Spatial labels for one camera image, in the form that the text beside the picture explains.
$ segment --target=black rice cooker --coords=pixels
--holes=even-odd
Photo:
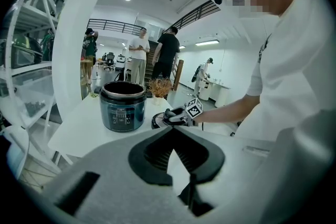
[[[100,111],[106,128],[115,132],[131,132],[144,121],[146,90],[143,86],[114,81],[100,91]]]

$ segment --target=person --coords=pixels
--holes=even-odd
[[[152,61],[152,65],[154,66],[152,79],[157,79],[161,73],[164,79],[170,78],[173,63],[174,66],[177,64],[177,59],[179,58],[178,53],[180,52],[180,42],[175,37],[177,32],[178,29],[173,26],[166,34],[163,34],[159,38],[159,44],[155,50]]]
[[[197,97],[197,94],[199,93],[200,90],[200,85],[199,83],[204,80],[207,79],[208,74],[207,74],[207,70],[208,70],[208,66],[210,63],[213,63],[214,60],[210,57],[204,64],[201,65],[201,67],[199,68],[199,72],[196,76],[196,83],[195,83],[195,88],[194,88],[194,93],[193,96]]]
[[[84,74],[83,80],[87,79],[87,83],[91,84],[91,72],[93,66],[93,58],[97,51],[96,40],[98,38],[98,31],[93,31],[92,28],[87,28],[83,40],[83,49],[85,49],[85,59],[90,60],[91,62],[84,63],[84,70],[86,73]]]
[[[55,34],[52,28],[48,30],[48,33],[44,36],[43,40],[41,41],[41,46],[43,50],[43,61],[52,61],[53,53],[52,49],[54,48],[54,40]]]
[[[250,1],[280,20],[260,50],[246,95],[195,121],[244,120],[235,136],[275,141],[281,130],[297,126],[324,105],[315,94],[318,87],[312,88],[316,75],[311,70],[319,65],[323,74],[324,63],[317,61],[328,57],[324,53],[331,47],[335,17],[328,0]]]
[[[146,71],[146,53],[150,51],[149,42],[145,38],[146,28],[141,28],[139,37],[133,39],[129,45],[129,51],[132,56],[131,82],[136,83],[136,77],[139,72],[139,84],[144,85]]]

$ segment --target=railing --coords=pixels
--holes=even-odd
[[[180,82],[181,73],[183,69],[183,60],[178,61],[178,65],[173,67],[173,76],[174,76],[174,84],[173,84],[173,91],[177,91],[177,87],[179,86],[178,83]]]
[[[115,20],[90,19],[87,28],[110,30],[138,36],[142,26],[131,25]]]
[[[191,12],[189,12],[187,15],[183,16],[181,19],[179,19],[175,24],[172,26],[175,26],[178,30],[181,28],[205,17],[212,13],[219,12],[221,9],[213,3],[211,0],[208,2],[205,2],[201,6],[195,8]]]

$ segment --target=green shirt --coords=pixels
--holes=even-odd
[[[85,37],[84,38],[83,49],[86,50],[85,56],[95,55],[95,53],[94,53],[94,43],[95,43],[95,38],[94,37]]]
[[[43,48],[43,61],[52,61],[52,48],[54,46],[54,37],[51,34],[47,34],[41,41]]]

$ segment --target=dried plant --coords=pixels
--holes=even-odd
[[[150,80],[148,85],[151,93],[159,98],[165,97],[173,88],[173,85],[169,79]]]

